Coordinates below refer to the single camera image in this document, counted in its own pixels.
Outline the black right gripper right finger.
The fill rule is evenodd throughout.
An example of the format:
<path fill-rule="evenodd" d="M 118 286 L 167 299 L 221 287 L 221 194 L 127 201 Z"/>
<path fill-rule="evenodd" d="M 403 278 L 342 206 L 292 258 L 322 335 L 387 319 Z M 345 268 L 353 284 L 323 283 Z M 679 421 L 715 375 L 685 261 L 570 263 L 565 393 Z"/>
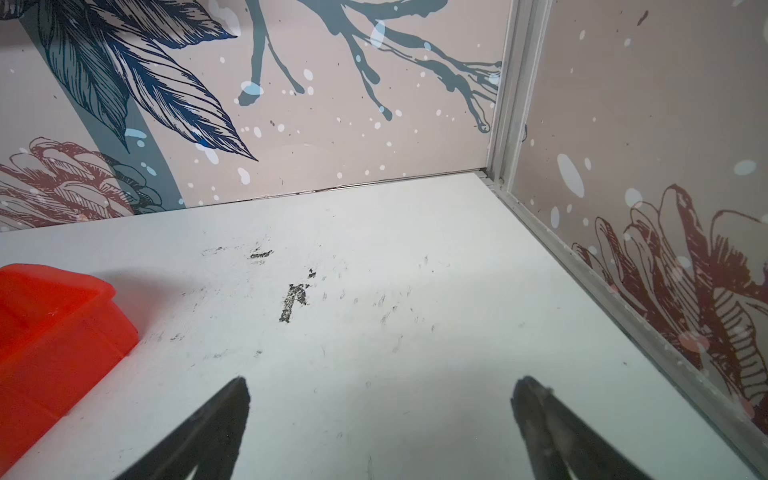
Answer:
<path fill-rule="evenodd" d="M 650 480 L 535 378 L 516 382 L 510 405 L 535 479 Z"/>

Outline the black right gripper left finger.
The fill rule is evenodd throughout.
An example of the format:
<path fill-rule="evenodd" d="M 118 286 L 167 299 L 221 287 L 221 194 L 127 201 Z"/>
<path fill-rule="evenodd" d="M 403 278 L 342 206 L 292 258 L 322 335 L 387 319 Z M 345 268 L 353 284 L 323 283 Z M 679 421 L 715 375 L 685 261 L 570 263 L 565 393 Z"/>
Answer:
<path fill-rule="evenodd" d="M 246 380 L 223 386 L 120 479 L 229 479 L 250 410 Z"/>

